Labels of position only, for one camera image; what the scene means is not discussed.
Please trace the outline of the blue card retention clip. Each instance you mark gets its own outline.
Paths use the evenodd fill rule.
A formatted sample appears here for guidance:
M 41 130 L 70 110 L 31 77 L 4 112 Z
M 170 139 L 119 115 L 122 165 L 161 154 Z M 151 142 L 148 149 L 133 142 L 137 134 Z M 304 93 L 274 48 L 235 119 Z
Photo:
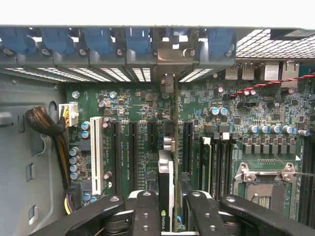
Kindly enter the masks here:
M 89 49 L 99 54 L 108 54 L 114 51 L 109 28 L 88 27 L 83 28 L 83 32 Z
M 28 27 L 0 27 L 0 39 L 5 48 L 19 54 L 36 53 L 36 42 Z
M 208 28 L 208 50 L 211 55 L 227 53 L 228 56 L 234 51 L 233 30 L 230 28 Z
M 72 54 L 74 52 L 74 41 L 70 37 L 69 28 L 40 28 L 42 41 L 45 46 L 60 55 Z
M 147 53 L 151 50 L 149 28 L 126 28 L 126 47 L 136 53 Z

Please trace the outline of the silver ethernet port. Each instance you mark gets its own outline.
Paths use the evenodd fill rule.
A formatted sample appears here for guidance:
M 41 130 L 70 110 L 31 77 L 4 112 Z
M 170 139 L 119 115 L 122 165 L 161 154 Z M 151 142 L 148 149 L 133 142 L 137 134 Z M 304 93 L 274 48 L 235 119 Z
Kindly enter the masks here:
M 282 69 L 282 80 L 294 79 L 299 75 L 299 63 L 295 61 L 285 61 Z M 283 82 L 282 88 L 294 88 L 298 87 L 297 81 Z

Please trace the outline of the green motherboard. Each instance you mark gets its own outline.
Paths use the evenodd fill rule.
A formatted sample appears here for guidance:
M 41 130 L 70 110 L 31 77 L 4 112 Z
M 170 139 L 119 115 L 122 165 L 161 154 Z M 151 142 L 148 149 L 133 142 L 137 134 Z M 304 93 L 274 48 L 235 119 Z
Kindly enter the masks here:
M 230 194 L 240 162 L 279 165 L 293 162 L 298 173 L 315 174 L 315 66 L 299 66 L 297 88 L 282 88 L 282 81 L 226 80 L 219 73 L 178 85 L 178 165 L 173 215 L 184 223 L 180 196 L 188 189 L 213 196 L 213 145 L 233 144 Z M 121 195 L 130 190 L 129 122 L 138 123 L 138 189 L 158 193 L 158 151 L 162 148 L 162 121 L 168 95 L 156 84 L 70 85 L 70 103 L 78 105 L 78 125 L 69 129 L 70 176 L 81 185 L 82 206 L 107 194 L 116 194 L 111 122 L 120 124 Z M 90 118 L 103 119 L 103 183 L 101 195 L 92 194 Z M 183 125 L 193 123 L 190 173 L 183 172 Z M 147 123 L 156 123 L 156 144 L 148 143 Z M 298 177 L 297 221 L 315 226 L 315 177 Z

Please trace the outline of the black RAM slot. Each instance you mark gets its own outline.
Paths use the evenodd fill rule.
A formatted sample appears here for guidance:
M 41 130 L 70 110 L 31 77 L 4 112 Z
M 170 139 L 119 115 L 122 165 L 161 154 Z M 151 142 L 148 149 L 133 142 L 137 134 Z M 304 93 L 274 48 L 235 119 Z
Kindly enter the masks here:
M 213 197 L 217 197 L 217 174 L 218 174 L 218 140 L 214 141 L 213 145 Z
M 233 144 L 231 141 L 228 141 L 226 143 L 226 165 L 225 165 L 225 194 L 230 193 L 230 171 L 231 171 L 231 161 L 232 161 L 232 150 L 233 150 Z
M 224 182 L 225 182 L 225 142 L 220 141 L 220 156 L 218 160 L 218 198 L 220 198 L 224 193 Z

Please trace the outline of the short black expansion slot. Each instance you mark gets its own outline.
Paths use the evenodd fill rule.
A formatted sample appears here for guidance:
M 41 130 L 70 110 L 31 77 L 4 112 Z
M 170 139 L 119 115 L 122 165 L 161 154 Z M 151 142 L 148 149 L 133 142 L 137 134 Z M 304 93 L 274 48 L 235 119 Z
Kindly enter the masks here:
M 147 135 L 148 135 L 148 143 L 150 145 L 156 144 L 156 123 L 148 122 L 147 123 Z

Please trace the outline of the silver port block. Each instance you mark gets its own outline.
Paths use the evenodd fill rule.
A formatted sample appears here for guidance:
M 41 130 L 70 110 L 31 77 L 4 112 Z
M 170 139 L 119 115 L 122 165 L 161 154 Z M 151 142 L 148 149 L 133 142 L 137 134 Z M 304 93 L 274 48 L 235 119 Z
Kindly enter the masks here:
M 263 69 L 264 81 L 278 81 L 279 80 L 279 63 L 266 63 Z

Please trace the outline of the white power connector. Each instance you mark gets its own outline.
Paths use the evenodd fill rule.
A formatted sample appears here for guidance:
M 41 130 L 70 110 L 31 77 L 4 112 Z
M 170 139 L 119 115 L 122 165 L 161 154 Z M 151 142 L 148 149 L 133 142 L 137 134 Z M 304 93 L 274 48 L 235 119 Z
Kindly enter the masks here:
M 73 127 L 78 125 L 78 105 L 75 103 L 59 104 L 59 117 L 64 118 L 65 127 Z

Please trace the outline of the open black PC case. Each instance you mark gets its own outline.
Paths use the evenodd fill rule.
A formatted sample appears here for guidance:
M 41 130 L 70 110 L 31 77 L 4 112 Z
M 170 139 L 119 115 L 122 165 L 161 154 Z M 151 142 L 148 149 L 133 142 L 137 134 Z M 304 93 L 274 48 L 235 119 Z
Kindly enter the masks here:
M 234 32 L 234 51 L 228 56 L 209 54 L 206 31 L 220 27 L 0 27 L 28 27 L 36 42 L 36 53 L 22 55 L 5 48 L 0 39 L 0 236 L 29 236 L 68 216 L 64 193 L 75 183 L 70 176 L 71 127 L 66 128 L 64 118 L 59 117 L 59 104 L 70 103 L 67 98 L 70 85 L 156 84 L 160 88 L 155 76 L 158 44 L 170 40 L 197 43 L 195 63 L 180 76 L 178 85 L 225 74 L 226 68 L 235 63 L 239 68 L 238 79 L 242 79 L 242 64 L 253 63 L 254 80 L 250 81 L 271 85 L 277 81 L 264 81 L 266 63 L 280 64 L 278 81 L 282 82 L 292 81 L 282 80 L 285 61 L 315 66 L 315 29 L 221 27 Z M 74 52 L 60 55 L 48 49 L 40 33 L 40 28 L 46 27 L 69 28 Z M 88 27 L 109 28 L 114 51 L 99 54 L 89 49 L 83 32 Z M 130 27 L 150 29 L 149 52 L 136 53 L 126 47 L 126 28 Z M 150 189 L 121 196 L 128 200 L 143 190 L 154 192 L 158 201 L 159 193 Z M 173 215 L 173 230 L 162 232 L 159 210 L 159 236 L 200 236 L 188 226 L 186 195 L 191 191 L 201 190 L 188 189 L 180 196 L 184 206 L 183 225 Z M 209 193 L 201 192 L 215 200 Z

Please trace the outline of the CPU socket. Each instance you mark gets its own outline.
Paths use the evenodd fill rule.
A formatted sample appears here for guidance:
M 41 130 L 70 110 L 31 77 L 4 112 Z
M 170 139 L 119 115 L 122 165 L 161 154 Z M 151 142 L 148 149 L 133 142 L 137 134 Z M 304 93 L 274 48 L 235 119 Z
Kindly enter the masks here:
M 291 161 L 270 167 L 242 161 L 233 176 L 231 192 L 297 220 L 299 193 L 296 167 Z

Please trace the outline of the silver USB port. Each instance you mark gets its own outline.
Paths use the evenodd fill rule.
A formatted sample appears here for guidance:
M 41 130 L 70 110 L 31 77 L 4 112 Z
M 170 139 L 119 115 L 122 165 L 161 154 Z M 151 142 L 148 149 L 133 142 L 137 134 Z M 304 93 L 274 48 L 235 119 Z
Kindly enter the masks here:
M 238 80 L 238 64 L 235 63 L 232 66 L 229 66 L 225 70 L 225 79 L 226 80 Z
M 254 64 L 242 64 L 242 80 L 254 80 Z

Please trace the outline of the white expansion slot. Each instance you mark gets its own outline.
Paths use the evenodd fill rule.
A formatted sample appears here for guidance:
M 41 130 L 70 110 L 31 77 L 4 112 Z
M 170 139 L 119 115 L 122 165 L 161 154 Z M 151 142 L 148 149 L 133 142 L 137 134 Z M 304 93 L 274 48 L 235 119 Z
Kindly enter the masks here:
M 92 117 L 90 123 L 92 194 L 101 195 L 104 189 L 103 119 L 102 117 Z

